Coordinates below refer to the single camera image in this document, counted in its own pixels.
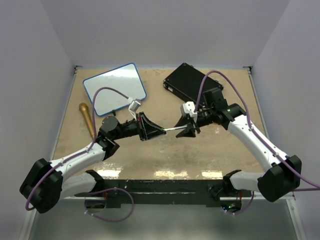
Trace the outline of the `white whiteboard marker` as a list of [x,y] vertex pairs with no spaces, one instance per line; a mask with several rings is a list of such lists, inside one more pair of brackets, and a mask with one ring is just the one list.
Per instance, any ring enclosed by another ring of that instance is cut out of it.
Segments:
[[163,128],[163,130],[168,132],[168,131],[183,130],[183,129],[186,129],[186,128],[187,128],[187,125],[183,125],[183,126],[176,126],[176,127],[171,127],[171,128]]

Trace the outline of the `blue framed whiteboard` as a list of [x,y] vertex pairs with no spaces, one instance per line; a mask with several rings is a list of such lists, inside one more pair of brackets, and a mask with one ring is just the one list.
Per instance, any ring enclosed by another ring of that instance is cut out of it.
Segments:
[[[143,81],[134,63],[128,63],[89,77],[82,84],[91,101],[97,90],[103,87],[115,89],[133,100],[141,101],[147,97]],[[95,99],[94,110],[96,115],[101,117],[127,107],[130,103],[120,94],[104,89],[98,93]]]

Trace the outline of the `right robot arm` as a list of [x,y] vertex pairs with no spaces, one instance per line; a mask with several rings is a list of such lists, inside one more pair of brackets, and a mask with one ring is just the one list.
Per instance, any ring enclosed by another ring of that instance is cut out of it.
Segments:
[[256,191],[275,202],[300,186],[300,179],[293,173],[302,169],[302,161],[296,155],[288,156],[272,144],[237,103],[227,103],[220,89],[207,90],[203,96],[205,110],[197,111],[192,101],[181,105],[181,118],[175,127],[185,129],[177,137],[195,137],[203,126],[221,125],[243,143],[263,169],[262,173],[234,170],[226,174],[222,189],[227,196],[233,197],[240,190]]

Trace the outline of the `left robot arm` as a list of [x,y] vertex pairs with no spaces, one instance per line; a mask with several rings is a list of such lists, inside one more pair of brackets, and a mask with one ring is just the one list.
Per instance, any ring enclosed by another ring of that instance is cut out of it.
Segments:
[[19,192],[26,198],[25,209],[45,213],[60,200],[63,184],[84,168],[110,158],[119,149],[118,139],[139,136],[148,141],[165,135],[163,127],[150,121],[143,112],[120,123],[115,116],[106,117],[92,143],[68,156],[46,161],[37,160],[22,182]]

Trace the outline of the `black hard case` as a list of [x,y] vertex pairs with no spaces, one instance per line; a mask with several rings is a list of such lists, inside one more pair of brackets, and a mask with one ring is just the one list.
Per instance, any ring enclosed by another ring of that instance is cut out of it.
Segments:
[[163,80],[163,87],[184,102],[196,103],[204,76],[192,65],[182,63]]

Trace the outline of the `gold microphone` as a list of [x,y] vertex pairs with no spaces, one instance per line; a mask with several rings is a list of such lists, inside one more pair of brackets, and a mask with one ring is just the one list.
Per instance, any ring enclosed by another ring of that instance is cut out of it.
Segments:
[[86,103],[82,102],[79,104],[78,109],[83,116],[84,122],[86,124],[86,127],[88,129],[88,132],[89,132],[91,138],[94,139],[96,131],[94,129],[94,124],[93,124],[93,121],[91,118],[89,107],[87,106]]

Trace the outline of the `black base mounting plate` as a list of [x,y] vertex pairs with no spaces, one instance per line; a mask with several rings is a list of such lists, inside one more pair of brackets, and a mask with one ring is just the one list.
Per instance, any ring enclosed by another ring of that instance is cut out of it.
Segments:
[[93,192],[109,188],[124,189],[130,193],[136,205],[204,205],[219,208],[237,202],[239,197],[251,197],[248,190],[226,189],[221,179],[104,179]]

